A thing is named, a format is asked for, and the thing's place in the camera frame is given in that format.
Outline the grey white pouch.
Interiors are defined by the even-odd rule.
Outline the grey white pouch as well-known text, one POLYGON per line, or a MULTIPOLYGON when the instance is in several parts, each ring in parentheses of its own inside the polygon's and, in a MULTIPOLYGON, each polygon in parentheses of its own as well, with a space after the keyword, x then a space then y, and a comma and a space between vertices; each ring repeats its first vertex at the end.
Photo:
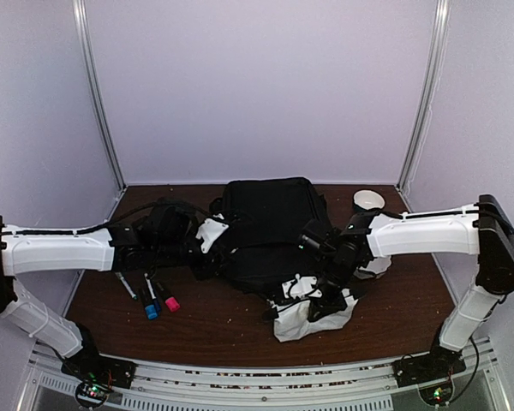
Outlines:
POLYGON ((346 308, 329 314, 314 322, 308 320, 310 301, 301 301, 291 307, 277 307, 278 317, 274 319, 273 333, 281 342, 298 341, 308 335, 322 331, 342 329, 351 319, 359 299, 354 297, 349 289, 343 290, 346 308))

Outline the black student backpack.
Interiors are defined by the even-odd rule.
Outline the black student backpack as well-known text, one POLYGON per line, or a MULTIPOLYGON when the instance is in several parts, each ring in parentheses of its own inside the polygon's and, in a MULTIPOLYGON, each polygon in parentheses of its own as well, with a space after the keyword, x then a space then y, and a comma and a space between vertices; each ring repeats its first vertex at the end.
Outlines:
POLYGON ((229 228, 191 266, 194 277, 220 277, 242 292, 267 297, 295 275, 316 270, 312 255, 298 248, 305 225, 317 220, 332 229, 325 198, 305 177, 229 182, 209 212, 225 217, 229 228))

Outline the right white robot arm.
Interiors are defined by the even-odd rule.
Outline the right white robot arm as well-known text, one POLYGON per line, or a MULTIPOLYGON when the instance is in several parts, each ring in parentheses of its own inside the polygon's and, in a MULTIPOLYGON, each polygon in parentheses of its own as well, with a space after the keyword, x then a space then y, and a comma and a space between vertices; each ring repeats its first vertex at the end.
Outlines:
POLYGON ((320 268, 283 283, 285 302, 275 306, 273 325, 274 336, 282 343, 342 328, 356 303, 348 282, 357 271, 382 274, 390 257, 397 255, 476 256, 473 283, 439 327, 429 353, 415 358, 430 378, 441 377, 459 360, 474 332, 514 292, 514 228, 489 194, 474 204, 444 211, 396 214, 372 209, 353 215, 342 230, 311 220, 302 229, 298 246, 313 253, 320 268))

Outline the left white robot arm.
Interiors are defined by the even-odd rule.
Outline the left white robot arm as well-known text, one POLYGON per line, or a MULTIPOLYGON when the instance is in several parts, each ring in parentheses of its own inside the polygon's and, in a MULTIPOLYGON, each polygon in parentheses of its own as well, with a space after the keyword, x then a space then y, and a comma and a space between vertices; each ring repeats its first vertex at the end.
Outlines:
POLYGON ((29 229, 0 216, 0 318, 55 349, 88 380, 101 378, 105 359, 91 332, 53 312, 16 276, 40 271, 150 272, 159 266, 201 267, 229 225, 220 215, 183 217, 138 227, 106 223, 85 229, 29 229))

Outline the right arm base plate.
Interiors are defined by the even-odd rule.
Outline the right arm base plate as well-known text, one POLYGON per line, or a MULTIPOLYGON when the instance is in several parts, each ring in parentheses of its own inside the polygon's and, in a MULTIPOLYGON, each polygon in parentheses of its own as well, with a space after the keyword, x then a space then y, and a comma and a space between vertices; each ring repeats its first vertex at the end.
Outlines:
POLYGON ((394 361, 391 366, 398 387, 445 380, 454 373, 466 370, 464 361, 458 356, 440 358, 432 354, 404 357, 394 361))

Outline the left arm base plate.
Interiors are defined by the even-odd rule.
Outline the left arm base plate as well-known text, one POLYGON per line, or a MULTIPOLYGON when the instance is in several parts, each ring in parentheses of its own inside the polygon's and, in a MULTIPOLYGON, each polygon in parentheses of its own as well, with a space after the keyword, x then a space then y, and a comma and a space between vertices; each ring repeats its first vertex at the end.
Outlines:
POLYGON ((80 381, 98 384, 107 389, 129 389, 134 379, 136 364, 129 360, 119 360, 111 357, 102 357, 90 370, 83 372, 72 362, 65 361, 61 372, 78 378, 80 381))

